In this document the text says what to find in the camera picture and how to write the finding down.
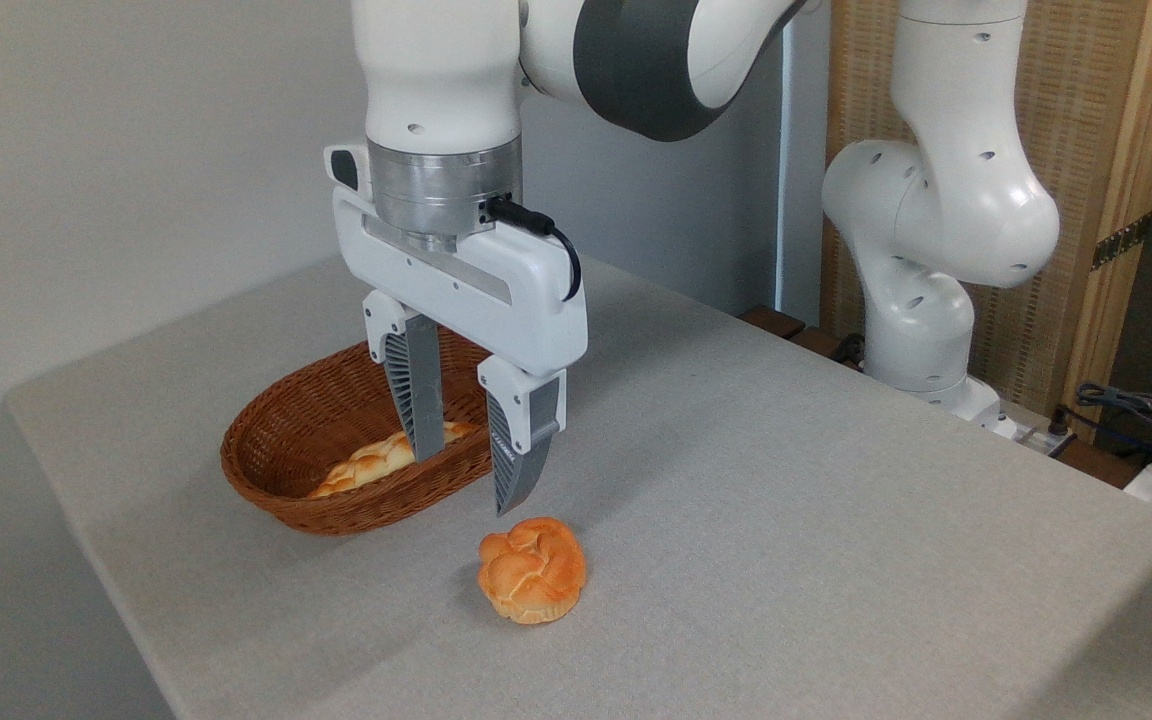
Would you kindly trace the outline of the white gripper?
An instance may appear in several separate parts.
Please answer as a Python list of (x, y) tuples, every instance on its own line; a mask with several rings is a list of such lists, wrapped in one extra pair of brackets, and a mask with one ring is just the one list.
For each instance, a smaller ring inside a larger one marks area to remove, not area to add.
[(570, 293), (567, 252), (485, 209), (520, 199), (518, 143), (450, 156), (338, 145), (324, 162), (335, 181), (340, 253), (376, 288), (364, 301), (369, 353), (387, 374), (416, 461), (445, 447), (435, 323), (497, 355), (477, 376), (495, 511), (511, 511), (538, 483), (550, 438), (566, 429), (561, 369), (588, 347), (585, 300)]

